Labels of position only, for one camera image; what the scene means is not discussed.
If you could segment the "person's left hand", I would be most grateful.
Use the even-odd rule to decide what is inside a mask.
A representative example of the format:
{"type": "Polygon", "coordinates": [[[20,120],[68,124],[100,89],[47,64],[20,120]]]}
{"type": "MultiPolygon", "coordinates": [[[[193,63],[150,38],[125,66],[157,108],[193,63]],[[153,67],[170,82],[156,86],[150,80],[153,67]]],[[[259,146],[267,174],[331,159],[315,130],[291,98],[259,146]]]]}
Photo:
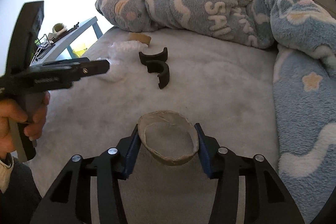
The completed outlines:
{"type": "Polygon", "coordinates": [[[1,88],[1,161],[6,164],[14,151],[21,162],[37,154],[36,140],[41,137],[46,122],[50,93],[31,94],[27,99],[33,104],[27,109],[30,113],[15,101],[15,96],[1,88]]]}

